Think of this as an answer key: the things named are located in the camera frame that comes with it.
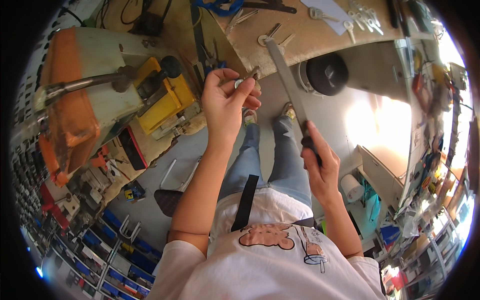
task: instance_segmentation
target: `sneaker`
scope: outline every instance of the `sneaker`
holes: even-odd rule
[[[283,106],[282,116],[288,116],[290,119],[292,119],[292,122],[295,122],[297,119],[297,114],[295,113],[291,102],[287,102],[285,106]]]
[[[250,124],[257,124],[257,112],[249,108],[243,111],[244,126],[247,127]]]

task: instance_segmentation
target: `left hand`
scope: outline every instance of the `left hand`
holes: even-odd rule
[[[261,92],[254,89],[255,80],[247,78],[235,90],[233,79],[239,74],[231,69],[211,71],[205,79],[202,104],[208,129],[208,144],[212,147],[232,147],[237,139],[243,106],[256,110],[262,104],[257,97]],[[218,86],[222,80],[230,79]]]

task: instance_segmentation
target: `gray floor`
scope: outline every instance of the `gray floor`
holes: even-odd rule
[[[262,176],[268,178],[273,167],[275,146],[270,124],[281,113],[284,104],[288,102],[288,98],[281,88],[282,85],[276,73],[261,79],[260,85],[262,87],[262,95],[259,98],[262,101],[262,106],[258,110],[258,121],[261,128],[260,160]],[[301,92],[301,95],[308,117],[315,122],[324,138],[340,157],[339,178],[341,179],[342,176],[350,173],[361,164],[360,155],[351,141],[351,135],[354,134],[352,132],[358,132],[358,130],[352,130],[352,127],[358,127],[361,124],[352,124],[351,116],[357,115],[357,118],[361,118],[355,108],[358,105],[373,107],[372,103],[375,101],[375,95],[350,88],[346,88],[339,95],[332,97],[322,98],[304,92]],[[294,130],[300,149],[302,136],[299,126],[295,126]],[[245,131],[242,128],[235,142],[228,166],[235,160],[244,135]],[[161,250],[165,245],[165,236],[171,218],[163,215],[153,198],[153,193],[158,189],[163,174],[175,158],[177,162],[169,174],[164,188],[175,189],[186,180],[195,161],[205,151],[207,138],[206,128],[195,135],[180,137],[178,144],[157,161],[155,168],[149,168],[139,176],[139,183],[146,189],[146,199],[131,204],[126,202],[123,195],[120,194],[108,207],[119,219],[123,219],[127,214],[130,214],[130,224],[132,226],[137,221],[141,221],[142,230],[139,236],[157,249]],[[312,209],[316,217],[323,215],[323,209],[315,200]]]

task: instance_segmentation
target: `light blue jeans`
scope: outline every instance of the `light blue jeans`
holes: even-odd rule
[[[264,182],[260,171],[260,127],[249,124],[240,152],[233,165],[223,178],[218,199],[243,191],[249,175],[259,176],[257,189],[270,187],[278,192],[312,207],[312,194],[307,171],[303,169],[303,160],[293,136],[292,120],[280,116],[273,125],[275,137],[275,160],[268,182]]]

